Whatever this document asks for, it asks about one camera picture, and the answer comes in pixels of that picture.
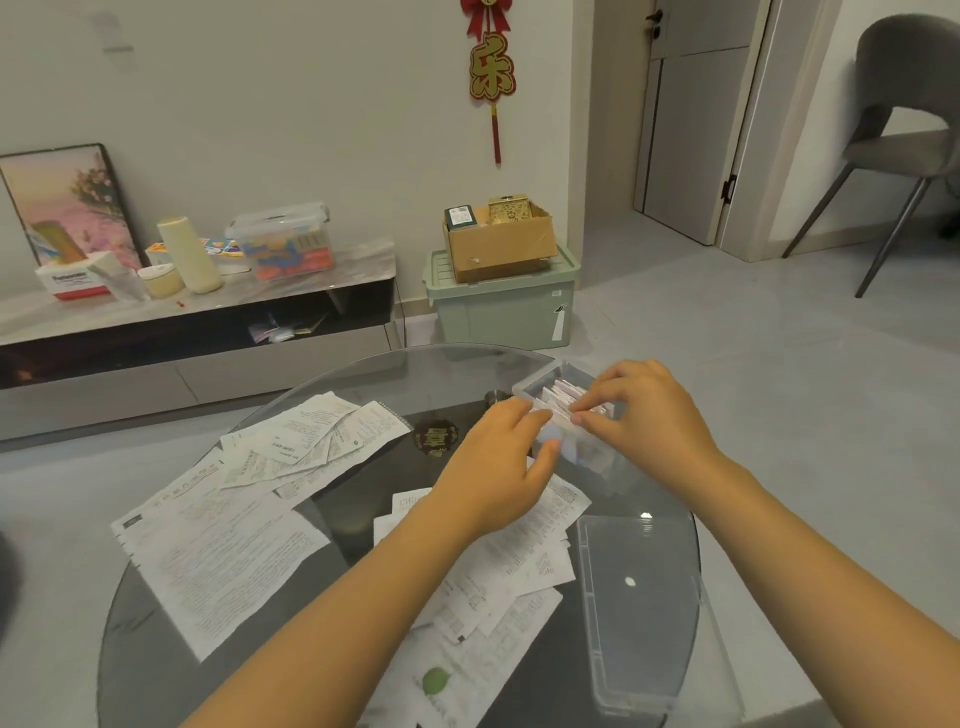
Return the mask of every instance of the chinese character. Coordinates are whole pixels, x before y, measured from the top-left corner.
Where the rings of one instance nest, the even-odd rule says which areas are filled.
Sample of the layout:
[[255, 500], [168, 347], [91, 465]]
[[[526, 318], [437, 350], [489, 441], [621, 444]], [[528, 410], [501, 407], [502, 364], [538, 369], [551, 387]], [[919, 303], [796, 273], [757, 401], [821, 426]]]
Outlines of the chinese character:
[[507, 55], [507, 38], [487, 33], [470, 52], [470, 96], [496, 101], [501, 94], [516, 91], [514, 61]]

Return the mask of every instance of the forearm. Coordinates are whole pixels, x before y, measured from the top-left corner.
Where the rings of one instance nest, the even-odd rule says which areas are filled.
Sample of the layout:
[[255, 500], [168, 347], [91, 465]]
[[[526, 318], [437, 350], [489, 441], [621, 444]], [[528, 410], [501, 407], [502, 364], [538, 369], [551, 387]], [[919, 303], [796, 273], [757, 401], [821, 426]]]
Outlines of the forearm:
[[410, 625], [468, 546], [467, 534], [425, 498], [184, 728], [352, 728]]
[[736, 464], [683, 497], [843, 725], [960, 725], [960, 642]]

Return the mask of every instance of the left hand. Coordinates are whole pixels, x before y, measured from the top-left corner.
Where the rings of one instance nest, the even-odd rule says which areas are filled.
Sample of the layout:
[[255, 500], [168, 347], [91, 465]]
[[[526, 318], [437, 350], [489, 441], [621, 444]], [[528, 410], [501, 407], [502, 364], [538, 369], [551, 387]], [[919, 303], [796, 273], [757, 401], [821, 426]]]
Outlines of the left hand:
[[504, 528], [536, 505], [546, 488], [560, 443], [550, 440], [527, 470], [527, 451], [550, 421], [549, 410], [530, 412], [516, 397], [498, 402], [468, 433], [424, 500], [460, 519], [473, 539]]

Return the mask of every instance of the chinese knot decoration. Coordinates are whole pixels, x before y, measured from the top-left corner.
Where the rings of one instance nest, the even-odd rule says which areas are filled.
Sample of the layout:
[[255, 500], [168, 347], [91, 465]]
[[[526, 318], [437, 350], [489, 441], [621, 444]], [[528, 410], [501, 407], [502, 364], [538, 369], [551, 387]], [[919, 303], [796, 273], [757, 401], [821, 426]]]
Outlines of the chinese knot decoration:
[[460, 7], [470, 15], [468, 36], [478, 43], [470, 51], [470, 96], [491, 103], [493, 158], [500, 163], [500, 126], [496, 118], [496, 102], [501, 96], [516, 91], [514, 60], [507, 55], [510, 23], [504, 14], [514, 0], [460, 0]]

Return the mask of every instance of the document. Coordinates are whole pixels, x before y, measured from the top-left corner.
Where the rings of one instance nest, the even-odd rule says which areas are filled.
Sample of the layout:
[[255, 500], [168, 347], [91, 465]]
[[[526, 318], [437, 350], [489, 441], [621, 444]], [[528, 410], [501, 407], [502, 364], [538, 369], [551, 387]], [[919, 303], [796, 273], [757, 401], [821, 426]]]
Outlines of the document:
[[[311, 398], [307, 402], [311, 402], [316, 398]], [[352, 409], [359, 412], [360, 410], [355, 407], [355, 405], [346, 402], [345, 400], [340, 400], [339, 398], [334, 398], [337, 402], [330, 403], [330, 400], [325, 400], [324, 412], [330, 413], [336, 408], [351, 407]], [[265, 441], [270, 441], [271, 438], [277, 433], [279, 424], [275, 422], [276, 418], [272, 418], [267, 422], [259, 423], [254, 425], [252, 428], [252, 433], [242, 437], [242, 438], [221, 438], [221, 444], [224, 445], [225, 450], [224, 459], [227, 463], [228, 473], [225, 482], [225, 487], [227, 488], [239, 488], [245, 485], [251, 485], [253, 483], [262, 482], [264, 480], [273, 480], [275, 478], [284, 477], [292, 473], [304, 473], [306, 471], [318, 468], [321, 465], [324, 465], [327, 462], [329, 457], [331, 440], [329, 437], [322, 438], [312, 449], [310, 449], [303, 457], [297, 460], [294, 463], [281, 462], [280, 460], [275, 459], [272, 455], [267, 456], [262, 452], [259, 452], [261, 449], [266, 449], [268, 446], [264, 446]]]
[[187, 506], [133, 558], [202, 661], [328, 543], [280, 500], [227, 490]]
[[311, 473], [287, 483], [275, 492], [291, 506], [319, 493], [326, 486], [355, 465], [370, 459], [378, 450], [410, 432], [410, 427], [380, 402], [372, 401], [350, 415], [356, 418], [351, 426], [356, 428], [360, 447], [337, 459], [331, 459]]
[[461, 643], [448, 642], [432, 627], [411, 632], [361, 722], [396, 706], [406, 722], [391, 725], [412, 726], [415, 720], [421, 728], [474, 728], [561, 600], [554, 589], [523, 596], [489, 637], [474, 632]]
[[387, 538], [387, 534], [394, 530], [406, 515], [407, 512], [402, 511], [373, 519], [373, 545], [376, 546]]
[[252, 437], [251, 450], [285, 465], [296, 465], [356, 408], [356, 404], [332, 392], [311, 397], [285, 412], [278, 423], [260, 427]]
[[166, 522], [220, 490], [225, 475], [220, 454], [212, 449], [193, 468], [110, 525], [114, 538], [129, 557], [133, 558], [133, 553], [160, 532]]
[[502, 613], [516, 597], [515, 575], [522, 582], [523, 571], [536, 564], [547, 544], [564, 539], [589, 505], [582, 491], [554, 475], [526, 516], [467, 549], [444, 580], [449, 596], [434, 620], [441, 634], [460, 641], [491, 613]]
[[[394, 494], [395, 512], [373, 520], [373, 544], [409, 512], [397, 508], [412, 508], [427, 493], [429, 489]], [[432, 621], [454, 643], [479, 627], [489, 636], [519, 596], [573, 581], [565, 532], [589, 505], [582, 491], [554, 475], [526, 516], [463, 553], [414, 626]]]
[[523, 570], [515, 573], [504, 585], [505, 589], [492, 601], [490, 612], [477, 628], [489, 637], [519, 597], [576, 581], [577, 575], [573, 571], [568, 546], [569, 542], [565, 541], [547, 544]]
[[421, 488], [418, 491], [407, 491], [406, 493], [394, 493], [393, 511], [394, 513], [405, 513], [417, 505], [418, 501], [432, 491], [433, 488]]

